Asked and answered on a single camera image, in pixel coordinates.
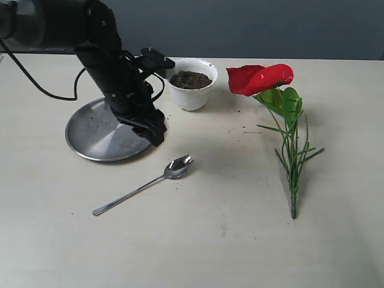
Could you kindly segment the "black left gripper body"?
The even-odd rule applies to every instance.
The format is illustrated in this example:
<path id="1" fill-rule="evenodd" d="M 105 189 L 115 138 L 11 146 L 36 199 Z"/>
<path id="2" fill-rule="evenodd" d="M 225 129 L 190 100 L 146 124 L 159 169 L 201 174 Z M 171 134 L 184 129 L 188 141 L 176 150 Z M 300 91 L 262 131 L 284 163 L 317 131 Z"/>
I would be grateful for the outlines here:
<path id="1" fill-rule="evenodd" d="M 150 120 L 164 119 L 164 114 L 153 104 L 145 107 L 137 107 L 127 103 L 112 103 L 112 112 L 118 121 L 132 127 L 149 129 Z"/>

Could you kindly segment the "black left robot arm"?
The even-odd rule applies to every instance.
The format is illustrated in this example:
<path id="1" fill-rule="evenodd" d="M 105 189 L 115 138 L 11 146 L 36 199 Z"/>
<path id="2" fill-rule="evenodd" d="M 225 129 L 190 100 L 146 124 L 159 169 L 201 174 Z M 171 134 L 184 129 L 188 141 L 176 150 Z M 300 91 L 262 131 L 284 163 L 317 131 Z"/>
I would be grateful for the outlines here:
<path id="1" fill-rule="evenodd" d="M 70 49 L 108 102 L 115 118 L 158 146 L 165 117 L 154 106 L 149 76 L 164 77 L 175 63 L 153 48 L 134 56 L 122 47 L 113 11 L 101 1 L 2 1 L 1 47 Z"/>

